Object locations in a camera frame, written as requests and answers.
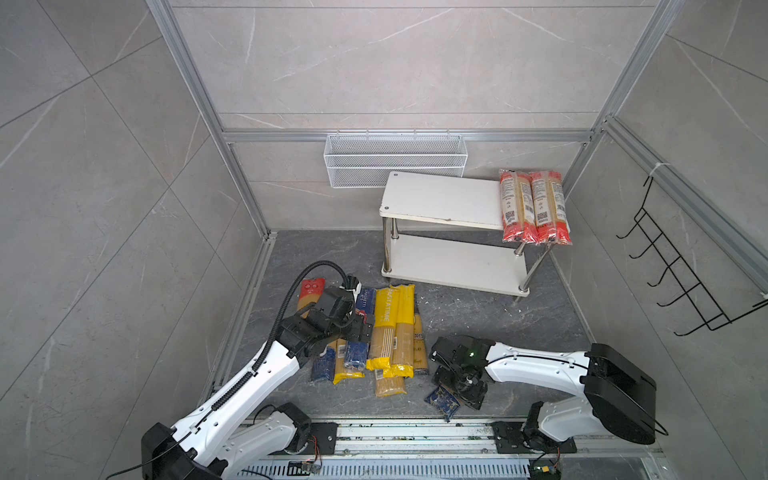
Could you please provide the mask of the yellow Pastatime spaghetti bag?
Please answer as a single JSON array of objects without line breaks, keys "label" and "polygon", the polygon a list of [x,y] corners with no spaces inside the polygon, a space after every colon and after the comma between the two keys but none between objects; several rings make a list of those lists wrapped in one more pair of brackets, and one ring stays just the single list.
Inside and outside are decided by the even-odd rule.
[{"label": "yellow Pastatime spaghetti bag", "polygon": [[375,291],[374,328],[369,348],[368,370],[384,370],[390,367],[394,350],[394,337],[399,313],[400,290],[395,287]]}]

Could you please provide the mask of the red label spaghetti bag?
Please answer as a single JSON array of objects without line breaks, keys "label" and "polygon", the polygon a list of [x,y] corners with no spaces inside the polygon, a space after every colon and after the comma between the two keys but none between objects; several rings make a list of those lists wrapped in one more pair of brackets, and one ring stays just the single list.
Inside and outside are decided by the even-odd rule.
[{"label": "red label spaghetti bag", "polygon": [[536,244],[538,232],[530,175],[519,171],[501,170],[500,200],[503,241]]}]

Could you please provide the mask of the blue end spaghetti bag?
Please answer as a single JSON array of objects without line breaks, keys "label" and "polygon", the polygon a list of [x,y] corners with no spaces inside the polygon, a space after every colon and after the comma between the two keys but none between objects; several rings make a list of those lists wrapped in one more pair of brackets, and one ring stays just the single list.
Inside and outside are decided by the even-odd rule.
[{"label": "blue end spaghetti bag", "polygon": [[437,386],[424,401],[434,407],[445,422],[450,422],[461,407],[460,401],[444,386]]}]

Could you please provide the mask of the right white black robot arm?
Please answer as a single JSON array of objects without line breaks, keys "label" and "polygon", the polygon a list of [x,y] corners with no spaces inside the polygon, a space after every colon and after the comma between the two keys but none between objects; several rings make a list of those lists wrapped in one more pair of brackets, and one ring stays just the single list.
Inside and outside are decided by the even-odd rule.
[{"label": "right white black robot arm", "polygon": [[656,418],[656,382],[606,344],[549,352],[469,336],[441,337],[428,358],[438,366],[433,377],[438,388],[474,410],[481,408],[491,382],[565,393],[557,402],[533,403],[522,424],[493,423],[500,451],[567,452],[575,437],[607,434],[651,445],[669,433]]}]

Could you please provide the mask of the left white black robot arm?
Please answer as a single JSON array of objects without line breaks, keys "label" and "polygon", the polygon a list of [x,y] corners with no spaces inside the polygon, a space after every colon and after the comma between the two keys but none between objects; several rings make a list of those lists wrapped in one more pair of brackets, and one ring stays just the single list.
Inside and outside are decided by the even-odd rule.
[{"label": "left white black robot arm", "polygon": [[[288,314],[301,282],[328,267],[341,276],[316,302]],[[172,426],[153,425],[141,440],[143,479],[232,479],[252,462],[280,451],[300,452],[309,441],[311,420],[286,403],[245,426],[250,414],[282,383],[337,339],[367,331],[355,310],[359,280],[336,263],[316,261],[294,280],[259,352],[205,403]]]}]

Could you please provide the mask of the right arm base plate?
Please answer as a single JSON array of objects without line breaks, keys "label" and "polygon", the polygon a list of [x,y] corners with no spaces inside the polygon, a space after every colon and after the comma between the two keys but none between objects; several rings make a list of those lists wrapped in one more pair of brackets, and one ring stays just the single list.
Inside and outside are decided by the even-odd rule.
[{"label": "right arm base plate", "polygon": [[575,441],[556,441],[523,422],[495,421],[490,424],[492,439],[499,454],[571,454],[577,452]]}]

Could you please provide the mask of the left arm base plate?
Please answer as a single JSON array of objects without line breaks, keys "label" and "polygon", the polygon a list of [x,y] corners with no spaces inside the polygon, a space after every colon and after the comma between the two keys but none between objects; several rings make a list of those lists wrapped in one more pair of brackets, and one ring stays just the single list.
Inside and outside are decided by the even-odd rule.
[{"label": "left arm base plate", "polygon": [[320,422],[299,426],[294,437],[284,449],[290,455],[314,456],[315,450],[320,455],[332,455],[337,442],[338,424]]}]

